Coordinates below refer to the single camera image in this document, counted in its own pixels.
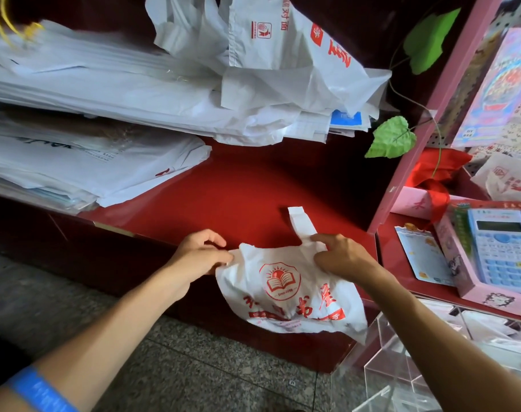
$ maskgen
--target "person's right arm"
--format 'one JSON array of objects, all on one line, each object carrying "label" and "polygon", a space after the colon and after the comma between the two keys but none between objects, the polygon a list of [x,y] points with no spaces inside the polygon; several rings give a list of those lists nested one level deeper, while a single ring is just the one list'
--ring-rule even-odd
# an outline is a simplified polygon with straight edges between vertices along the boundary
[{"label": "person's right arm", "polygon": [[314,260],[362,287],[385,314],[445,412],[521,412],[521,380],[486,356],[401,286],[360,244],[316,234]]}]

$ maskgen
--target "person's left arm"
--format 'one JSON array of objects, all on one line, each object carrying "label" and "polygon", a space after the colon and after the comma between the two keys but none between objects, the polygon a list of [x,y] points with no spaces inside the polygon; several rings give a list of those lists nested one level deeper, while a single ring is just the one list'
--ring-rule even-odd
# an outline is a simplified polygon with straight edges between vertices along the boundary
[{"label": "person's left arm", "polygon": [[[80,412],[89,412],[161,314],[182,298],[190,283],[232,255],[211,230],[189,235],[174,256],[127,293],[85,331],[34,363],[37,372]],[[19,395],[0,387],[0,412],[31,412]]]}]

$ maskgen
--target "open book graphic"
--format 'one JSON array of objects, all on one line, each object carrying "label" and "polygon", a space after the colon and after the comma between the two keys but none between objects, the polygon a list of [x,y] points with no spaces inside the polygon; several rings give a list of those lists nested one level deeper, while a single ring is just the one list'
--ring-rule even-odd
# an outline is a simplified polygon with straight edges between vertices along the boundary
[{"label": "open book graphic", "polygon": [[284,272],[281,269],[276,269],[272,272],[272,277],[267,280],[270,291],[277,291],[278,289],[285,289],[290,284],[295,284],[295,277],[291,272]]}]

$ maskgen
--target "person's left hand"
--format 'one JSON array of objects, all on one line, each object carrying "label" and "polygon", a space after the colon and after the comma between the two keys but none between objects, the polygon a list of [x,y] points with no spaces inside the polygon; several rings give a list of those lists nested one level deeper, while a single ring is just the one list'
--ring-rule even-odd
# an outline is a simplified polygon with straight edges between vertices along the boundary
[{"label": "person's left hand", "polygon": [[234,256],[226,250],[216,248],[226,247],[226,240],[215,231],[204,229],[192,233],[182,240],[171,259],[163,266],[157,275],[167,275],[177,279],[179,289],[176,299],[186,295],[190,283],[203,276],[216,266],[230,263]]}]

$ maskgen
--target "calculator keypad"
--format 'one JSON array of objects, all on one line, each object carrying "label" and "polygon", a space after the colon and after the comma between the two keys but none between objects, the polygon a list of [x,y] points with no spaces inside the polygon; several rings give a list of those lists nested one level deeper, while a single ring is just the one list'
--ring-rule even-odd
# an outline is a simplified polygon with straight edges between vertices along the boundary
[{"label": "calculator keypad", "polygon": [[521,288],[521,234],[479,233],[477,250],[488,283]]}]

